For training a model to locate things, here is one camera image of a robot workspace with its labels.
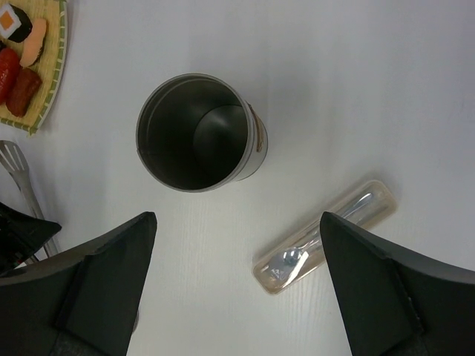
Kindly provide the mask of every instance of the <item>bamboo plate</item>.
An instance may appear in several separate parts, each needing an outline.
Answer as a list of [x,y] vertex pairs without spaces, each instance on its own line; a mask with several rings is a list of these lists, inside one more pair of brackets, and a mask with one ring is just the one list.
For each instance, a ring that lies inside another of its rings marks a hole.
[[[42,17],[47,20],[47,32],[43,54],[39,61],[31,66],[41,77],[43,84],[35,94],[24,117],[12,115],[5,104],[0,105],[0,122],[20,128],[33,135],[44,122],[61,81],[62,69],[66,57],[68,37],[68,17],[65,0],[0,0],[0,6],[10,2],[21,8],[31,21]],[[1,39],[21,57],[23,43]]]

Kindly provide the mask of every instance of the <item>table surface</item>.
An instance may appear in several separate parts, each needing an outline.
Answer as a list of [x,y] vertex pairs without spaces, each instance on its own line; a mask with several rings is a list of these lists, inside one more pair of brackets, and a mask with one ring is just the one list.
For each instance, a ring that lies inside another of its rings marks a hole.
[[[373,231],[475,270],[475,1],[74,0],[56,104],[30,162],[71,248],[142,211],[158,232],[129,355],[350,355],[326,265],[269,296],[253,260],[342,191],[378,178],[399,210]],[[136,153],[145,99],[177,74],[254,106],[269,153],[204,194],[156,182]],[[0,170],[0,200],[27,211]]]

